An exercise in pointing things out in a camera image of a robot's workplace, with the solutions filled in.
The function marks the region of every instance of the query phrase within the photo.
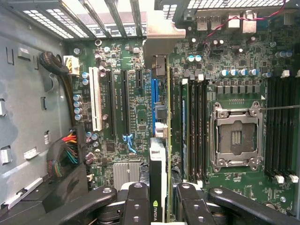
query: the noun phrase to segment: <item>cpu socket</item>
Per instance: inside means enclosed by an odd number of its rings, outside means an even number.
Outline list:
[[[249,109],[223,109],[215,103],[210,120],[210,160],[214,172],[221,167],[249,166],[262,162],[263,113],[254,101]]]

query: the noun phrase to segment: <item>blue pcie slot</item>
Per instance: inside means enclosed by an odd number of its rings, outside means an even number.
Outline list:
[[[152,79],[151,80],[151,102],[152,102],[152,134],[155,133],[155,110],[154,110],[154,103],[158,102],[158,80]]]

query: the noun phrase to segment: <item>white pci slot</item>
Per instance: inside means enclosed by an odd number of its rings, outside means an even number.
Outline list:
[[[89,67],[90,101],[92,107],[93,131],[102,130],[101,98],[97,67]]]

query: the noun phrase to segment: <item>motherboard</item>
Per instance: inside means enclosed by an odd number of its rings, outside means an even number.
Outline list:
[[[151,137],[168,142],[158,126],[166,123],[170,98],[170,163],[182,180],[291,210],[299,110],[286,106],[299,105],[300,31],[257,26],[255,35],[218,30],[207,40],[195,23],[185,25],[186,38],[168,56],[170,95],[166,77],[144,68],[143,40],[71,43],[80,65],[72,83],[90,189],[116,186],[118,166],[129,171],[149,162]]]

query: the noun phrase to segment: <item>green circuit board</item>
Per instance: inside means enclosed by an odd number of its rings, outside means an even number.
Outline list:
[[[206,39],[206,32],[196,31],[196,27],[192,27],[191,31],[187,29],[187,36],[184,40],[179,41],[173,52],[169,55],[169,67],[171,72],[171,145],[172,145],[172,165],[176,165],[181,169],[183,179],[190,182],[203,181],[203,189],[207,190],[211,187],[223,186],[236,191],[244,196],[261,203],[272,202],[281,212],[291,210],[294,200],[295,184],[285,182],[277,184],[272,182],[265,173],[265,155],[266,146],[268,146],[267,135],[269,130],[267,115],[269,111],[263,113],[263,145],[262,145],[262,163],[257,170],[252,171],[249,167],[228,167],[221,168],[219,172],[214,172],[210,162],[210,117],[213,105],[220,103],[224,109],[243,109],[249,108],[254,101],[257,101],[261,107],[274,105],[269,102],[270,80],[272,78],[263,77],[263,73],[271,72],[273,77],[280,77],[284,69],[291,69],[299,60],[299,56],[291,58],[276,58],[275,54],[279,51],[293,50],[294,45],[298,42],[297,37],[300,35],[298,27],[287,27],[285,29],[269,30],[263,25],[258,26],[258,32],[255,35],[256,41],[249,43],[251,36],[242,35],[232,32],[217,32],[210,40],[207,47],[201,47],[203,40]],[[223,40],[221,46],[214,46],[213,40]],[[95,59],[95,54],[100,55],[101,60],[106,61],[106,70],[113,73],[114,91],[115,91],[115,108],[116,108],[116,135],[111,135],[112,125],[106,120],[103,121],[103,129],[99,132],[97,147],[93,146],[94,142],[88,145],[88,152],[92,152],[95,160],[89,165],[94,174],[93,188],[101,185],[113,185],[113,164],[120,162],[148,162],[149,158],[149,140],[152,137],[152,106],[151,106],[151,73],[146,71],[143,66],[143,48],[142,40],[103,40],[101,47],[95,46],[94,42],[72,43],[69,50],[72,53],[75,47],[81,49],[79,55],[80,74],[88,72],[89,67],[98,67],[99,59]],[[104,48],[109,47],[109,53],[104,52]],[[138,48],[138,53],[134,53],[133,49]],[[242,54],[236,54],[236,51],[243,49]],[[200,62],[188,62],[189,56],[200,55]],[[246,69],[257,69],[258,75],[250,77],[226,77],[220,78],[220,71],[237,71]],[[124,135],[124,108],[121,73],[126,70],[128,74],[128,90],[129,90],[129,108],[130,108],[130,128],[133,134],[133,147],[137,154],[133,156],[127,147],[127,143],[123,141]],[[142,88],[137,88],[136,72],[142,70]],[[197,81],[199,75],[203,75],[203,81]],[[183,79],[187,79],[186,85],[182,85]],[[290,78],[295,85],[299,85],[297,78]],[[82,115],[83,119],[79,123],[84,124],[86,131],[92,130],[91,124],[91,108],[90,105],[90,89],[88,85],[83,85],[81,76],[73,76],[74,94],[83,96]],[[187,88],[188,84],[193,83],[191,89]],[[167,80],[158,79],[159,102],[166,104],[167,99]],[[101,91],[101,109],[102,114],[108,114],[110,92],[108,91],[107,77],[100,79]],[[190,98],[189,95],[195,96],[195,90],[199,90],[199,98]],[[293,99],[295,105],[299,104],[299,96]],[[189,113],[200,113],[205,115],[198,123],[201,125],[201,141],[193,150],[184,147],[184,142],[188,138],[186,132],[189,129],[186,120]],[[299,114],[294,109],[293,117]],[[297,136],[298,121],[295,119],[293,124],[293,132],[290,140],[292,158],[296,158],[297,154]],[[184,161],[185,151],[190,151],[192,160],[189,162],[190,172],[187,175],[185,169],[187,165]],[[201,171],[201,176],[194,175],[193,168],[197,165],[206,164],[205,171]],[[295,160],[292,161],[292,169],[295,169]]]

